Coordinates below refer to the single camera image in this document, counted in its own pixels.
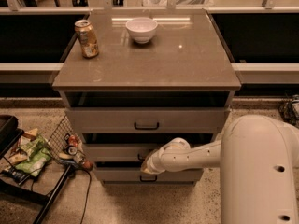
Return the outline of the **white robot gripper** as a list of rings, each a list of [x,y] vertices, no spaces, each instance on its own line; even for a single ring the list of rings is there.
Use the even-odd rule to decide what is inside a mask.
[[[191,150],[190,144],[183,138],[175,138],[158,149],[154,149],[141,164],[141,171],[149,175],[164,172],[182,171],[183,163],[178,157]]]

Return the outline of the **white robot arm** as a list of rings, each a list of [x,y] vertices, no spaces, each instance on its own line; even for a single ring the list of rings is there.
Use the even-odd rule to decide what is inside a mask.
[[[152,151],[141,171],[157,175],[218,167],[221,224],[299,224],[293,178],[298,166],[298,128],[246,115],[235,119],[222,139],[200,147],[173,139]]]

